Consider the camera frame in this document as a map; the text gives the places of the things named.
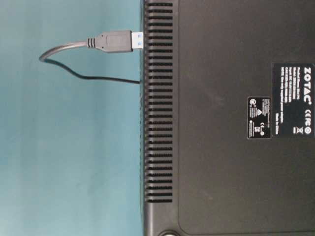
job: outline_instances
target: usb connector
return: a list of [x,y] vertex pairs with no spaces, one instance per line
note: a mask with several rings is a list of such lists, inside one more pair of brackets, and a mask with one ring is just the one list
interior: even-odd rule
[[96,38],[88,38],[87,46],[107,53],[132,52],[133,49],[143,48],[143,32],[103,32]]
[[143,48],[143,32],[132,32],[131,33],[131,45],[132,49]]

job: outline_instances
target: regulatory label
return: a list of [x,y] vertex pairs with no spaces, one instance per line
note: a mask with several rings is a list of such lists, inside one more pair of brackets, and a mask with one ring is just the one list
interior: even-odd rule
[[248,98],[248,132],[249,139],[269,139],[270,132],[270,98]]
[[314,137],[314,75],[313,64],[274,64],[273,137]]

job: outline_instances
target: black cable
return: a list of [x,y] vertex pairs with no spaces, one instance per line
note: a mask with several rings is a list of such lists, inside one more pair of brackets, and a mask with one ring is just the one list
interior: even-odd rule
[[136,81],[136,80],[126,80],[126,79],[119,79],[119,78],[112,78],[112,77],[103,77],[103,76],[86,76],[86,75],[81,75],[81,74],[73,71],[72,69],[70,69],[65,64],[62,64],[61,62],[56,61],[56,60],[52,60],[52,59],[45,59],[45,60],[43,60],[43,62],[60,66],[62,69],[65,69],[66,71],[68,71],[70,74],[72,74],[72,75],[74,75],[74,76],[76,76],[76,77],[78,77],[80,79],[83,79],[83,80],[109,80],[109,81],[124,82],[124,83],[137,84],[137,85],[140,84],[140,82]]

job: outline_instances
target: black device casing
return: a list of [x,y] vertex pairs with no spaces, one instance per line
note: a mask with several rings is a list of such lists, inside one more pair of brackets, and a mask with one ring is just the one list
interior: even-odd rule
[[314,236],[314,138],[247,128],[249,97],[273,104],[275,63],[315,63],[315,1],[141,7],[144,235]]

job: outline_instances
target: cable strain relief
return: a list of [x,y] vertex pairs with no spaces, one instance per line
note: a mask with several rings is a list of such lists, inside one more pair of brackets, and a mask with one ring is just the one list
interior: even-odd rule
[[87,46],[88,48],[95,48],[95,38],[88,38]]

